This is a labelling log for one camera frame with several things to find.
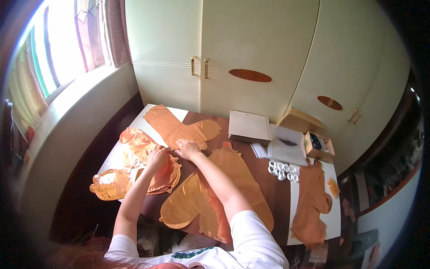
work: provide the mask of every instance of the cabinet handle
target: cabinet handle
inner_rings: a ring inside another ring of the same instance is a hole
[[[196,58],[195,56],[191,57],[191,76],[195,76],[196,75],[194,73],[194,59],[195,58]]]
[[[351,120],[356,116],[356,114],[359,114],[357,119],[355,121],[353,121],[353,124],[356,124],[358,122],[358,120],[361,118],[361,114],[363,114],[363,111],[359,110],[359,109],[355,109],[354,110],[354,114],[352,114],[351,118],[349,120],[347,120],[348,122],[351,122]]]
[[[205,78],[208,78],[208,61],[209,59],[205,59]]]

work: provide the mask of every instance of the brown table top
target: brown table top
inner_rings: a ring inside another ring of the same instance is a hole
[[[249,143],[228,139],[228,119],[190,111],[183,120],[183,123],[189,125],[205,119],[218,122],[222,130],[221,134],[206,142],[208,148],[203,150],[203,153],[206,156],[211,155],[212,150],[221,148],[224,141],[231,142],[233,149],[242,153],[243,160],[248,165],[256,182],[260,185],[261,192],[272,211],[274,218],[272,235],[279,245],[287,245],[290,215],[290,182],[288,180],[279,181],[275,176],[268,173],[267,167],[269,160],[258,159]],[[196,166],[192,162],[182,159],[175,153],[172,155],[178,157],[178,163],[182,164],[181,179],[176,186],[178,187],[196,169]],[[161,206],[169,195],[169,193],[148,195],[141,213],[146,217],[158,221],[160,218]],[[200,234],[198,232],[199,216],[182,230],[188,233]]]

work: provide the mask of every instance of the brown oval decoration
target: brown oval decoration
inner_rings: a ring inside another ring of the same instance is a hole
[[[243,78],[246,80],[258,81],[258,82],[269,82],[272,81],[272,78],[263,73],[247,70],[247,69],[231,69],[229,71],[235,77]]]
[[[333,100],[327,96],[318,95],[317,98],[321,103],[325,104],[329,108],[336,109],[336,110],[342,110],[342,106],[338,102],[336,102],[335,100]]]

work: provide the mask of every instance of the forearm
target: forearm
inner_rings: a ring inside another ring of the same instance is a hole
[[[140,174],[131,189],[127,192],[118,210],[118,216],[137,223],[143,201],[145,200],[153,176],[154,172],[151,169],[143,170],[142,174]]]
[[[199,153],[192,160],[205,176],[214,193],[224,206],[227,219],[230,219],[242,210],[252,210],[242,192],[231,179],[203,153]]]

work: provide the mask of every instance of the curtain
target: curtain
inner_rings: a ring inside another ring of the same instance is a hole
[[[9,76],[12,113],[22,133],[26,133],[29,127],[36,128],[40,123],[40,115],[48,107],[36,76],[29,43],[30,37],[21,47]]]
[[[88,72],[105,63],[110,64],[109,54],[106,59],[106,39],[100,32],[99,0],[75,0],[75,27],[79,48],[82,53],[85,71]]]
[[[108,37],[112,63],[115,67],[131,60],[127,37],[125,0],[100,0],[106,15],[105,32]]]

